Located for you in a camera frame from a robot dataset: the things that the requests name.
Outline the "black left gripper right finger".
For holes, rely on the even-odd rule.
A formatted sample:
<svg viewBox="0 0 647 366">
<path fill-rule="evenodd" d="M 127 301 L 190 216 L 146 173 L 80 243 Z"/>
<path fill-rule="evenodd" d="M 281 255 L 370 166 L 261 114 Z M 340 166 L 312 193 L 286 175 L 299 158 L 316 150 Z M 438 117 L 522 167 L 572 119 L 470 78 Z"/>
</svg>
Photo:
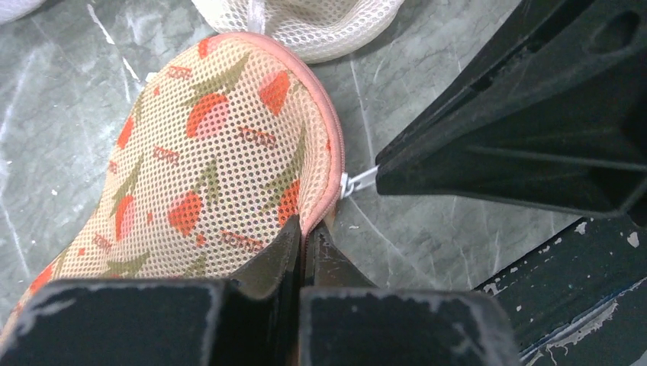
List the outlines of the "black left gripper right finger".
<svg viewBox="0 0 647 366">
<path fill-rule="evenodd" d="M 509 318 L 479 291 L 381 288 L 319 224 L 305 249 L 302 365 L 518 365 Z"/>
</svg>

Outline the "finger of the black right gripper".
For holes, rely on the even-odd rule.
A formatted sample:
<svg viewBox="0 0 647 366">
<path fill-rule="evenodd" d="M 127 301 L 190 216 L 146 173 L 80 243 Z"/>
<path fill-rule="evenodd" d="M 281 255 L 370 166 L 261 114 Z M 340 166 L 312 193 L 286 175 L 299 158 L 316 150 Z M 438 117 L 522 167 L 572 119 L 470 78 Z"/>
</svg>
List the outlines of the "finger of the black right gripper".
<svg viewBox="0 0 647 366">
<path fill-rule="evenodd" d="M 376 158 L 381 195 L 646 216 L 646 3 L 522 1 Z"/>
</svg>

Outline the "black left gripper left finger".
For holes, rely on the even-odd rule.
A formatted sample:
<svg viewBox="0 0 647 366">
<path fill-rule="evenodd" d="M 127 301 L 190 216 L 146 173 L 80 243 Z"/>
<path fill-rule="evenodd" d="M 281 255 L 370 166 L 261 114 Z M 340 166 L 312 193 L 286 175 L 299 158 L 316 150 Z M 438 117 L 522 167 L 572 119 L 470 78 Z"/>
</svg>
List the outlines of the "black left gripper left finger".
<svg viewBox="0 0 647 366">
<path fill-rule="evenodd" d="M 69 279 L 24 307 L 3 365 L 293 365 L 301 228 L 220 279 Z"/>
</svg>

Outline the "tulip print mesh laundry bag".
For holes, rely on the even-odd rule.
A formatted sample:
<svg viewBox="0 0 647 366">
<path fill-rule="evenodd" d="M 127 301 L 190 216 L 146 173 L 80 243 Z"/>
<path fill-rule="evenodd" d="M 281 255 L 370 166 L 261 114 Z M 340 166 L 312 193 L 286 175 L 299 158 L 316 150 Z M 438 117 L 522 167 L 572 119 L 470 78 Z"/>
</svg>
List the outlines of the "tulip print mesh laundry bag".
<svg viewBox="0 0 647 366">
<path fill-rule="evenodd" d="M 137 97 L 97 208 L 21 296 L 1 343 L 51 282 L 222 278 L 291 218 L 307 236 L 341 198 L 344 156 L 333 102 L 296 54 L 249 32 L 201 40 Z"/>
</svg>

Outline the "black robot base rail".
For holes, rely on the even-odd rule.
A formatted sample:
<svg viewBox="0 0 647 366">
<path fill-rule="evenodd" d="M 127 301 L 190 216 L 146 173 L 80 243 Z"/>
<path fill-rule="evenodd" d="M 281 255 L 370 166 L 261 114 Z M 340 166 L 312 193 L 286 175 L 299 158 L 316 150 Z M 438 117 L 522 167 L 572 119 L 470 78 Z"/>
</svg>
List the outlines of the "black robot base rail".
<svg viewBox="0 0 647 366">
<path fill-rule="evenodd" d="M 582 218 L 480 286 L 524 365 L 646 363 L 646 230 Z"/>
</svg>

